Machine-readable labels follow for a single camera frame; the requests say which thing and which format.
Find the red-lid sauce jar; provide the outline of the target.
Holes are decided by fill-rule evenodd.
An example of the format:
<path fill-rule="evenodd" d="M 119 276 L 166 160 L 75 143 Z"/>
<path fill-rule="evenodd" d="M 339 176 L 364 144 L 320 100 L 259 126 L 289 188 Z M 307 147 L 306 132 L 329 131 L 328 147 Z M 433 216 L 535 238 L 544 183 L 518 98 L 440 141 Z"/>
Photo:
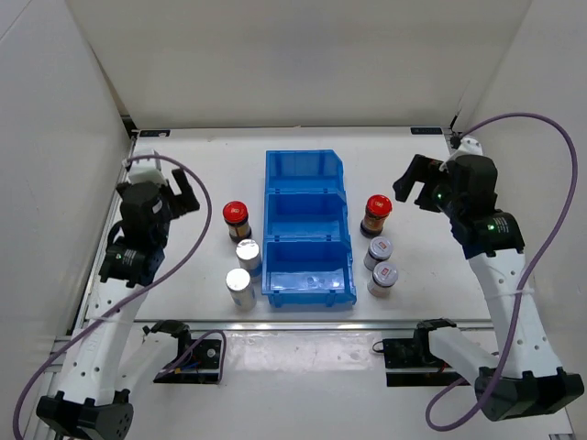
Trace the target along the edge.
<path fill-rule="evenodd" d="M 241 201 L 228 202 L 222 211 L 232 241 L 238 243 L 251 237 L 249 211 Z"/>
<path fill-rule="evenodd" d="M 365 205 L 365 213 L 360 222 L 361 233 L 366 237 L 379 236 L 392 210 L 393 204 L 387 196 L 372 195 Z"/>

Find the white-lid dark jar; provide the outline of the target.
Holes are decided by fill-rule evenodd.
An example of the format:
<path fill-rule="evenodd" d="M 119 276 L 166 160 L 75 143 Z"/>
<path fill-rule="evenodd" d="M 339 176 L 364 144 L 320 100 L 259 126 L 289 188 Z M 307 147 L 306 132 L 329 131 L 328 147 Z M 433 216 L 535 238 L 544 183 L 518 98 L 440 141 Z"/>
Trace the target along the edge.
<path fill-rule="evenodd" d="M 375 297 L 387 297 L 398 278 L 398 269 L 393 263 L 380 262 L 371 273 L 371 279 L 367 285 L 368 291 Z"/>
<path fill-rule="evenodd" d="M 376 236 L 367 248 L 363 264 L 368 270 L 373 271 L 379 263 L 387 261 L 392 254 L 392 242 L 384 236 Z"/>

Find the silver-top salt bottle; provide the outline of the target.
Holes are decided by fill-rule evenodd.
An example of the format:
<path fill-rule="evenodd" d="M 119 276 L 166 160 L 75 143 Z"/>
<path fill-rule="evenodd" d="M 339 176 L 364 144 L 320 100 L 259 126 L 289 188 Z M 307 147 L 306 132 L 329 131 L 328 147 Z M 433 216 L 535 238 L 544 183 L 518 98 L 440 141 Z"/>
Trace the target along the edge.
<path fill-rule="evenodd" d="M 235 305 L 249 311 L 256 305 L 256 294 L 249 273 L 242 268 L 232 269 L 226 275 L 226 286 Z"/>
<path fill-rule="evenodd" d="M 262 258 L 260 246 L 253 239 L 243 239 L 236 247 L 239 266 L 246 270 L 253 282 L 258 281 L 262 274 Z"/>

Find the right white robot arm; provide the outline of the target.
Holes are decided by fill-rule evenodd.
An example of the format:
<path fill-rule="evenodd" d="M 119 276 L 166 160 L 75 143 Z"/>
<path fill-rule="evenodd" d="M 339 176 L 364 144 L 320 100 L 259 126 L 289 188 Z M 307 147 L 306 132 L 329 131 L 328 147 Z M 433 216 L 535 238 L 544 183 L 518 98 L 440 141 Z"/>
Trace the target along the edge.
<path fill-rule="evenodd" d="M 472 343 L 449 319 L 420 322 L 412 355 L 431 367 L 439 360 L 474 389 L 475 409 L 493 422 L 553 414 L 585 392 L 580 374 L 564 370 L 541 323 L 527 284 L 525 243 L 515 218 L 496 209 L 497 169 L 493 161 L 464 154 L 447 162 L 415 155 L 393 184 L 406 201 L 422 183 L 416 205 L 444 213 L 451 233 L 482 288 L 498 353 Z"/>

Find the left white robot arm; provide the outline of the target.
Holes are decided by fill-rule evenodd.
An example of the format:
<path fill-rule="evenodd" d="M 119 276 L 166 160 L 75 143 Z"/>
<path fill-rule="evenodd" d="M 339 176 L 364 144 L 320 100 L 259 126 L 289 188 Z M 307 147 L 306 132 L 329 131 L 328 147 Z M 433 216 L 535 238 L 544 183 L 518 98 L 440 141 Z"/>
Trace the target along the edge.
<path fill-rule="evenodd" d="M 171 222 L 199 210 L 195 175 L 172 170 L 174 192 L 160 170 L 130 170 L 117 185 L 121 218 L 110 229 L 99 280 L 107 289 L 92 301 L 94 315 L 68 343 L 77 347 L 72 368 L 57 391 L 39 399 L 36 415 L 48 427 L 73 439 L 123 439 L 134 417 L 131 396 L 167 366 L 181 367 L 193 354 L 189 328 L 162 321 L 127 362 L 121 360 L 130 327 L 147 292 L 162 283 L 156 275 L 164 260 Z"/>

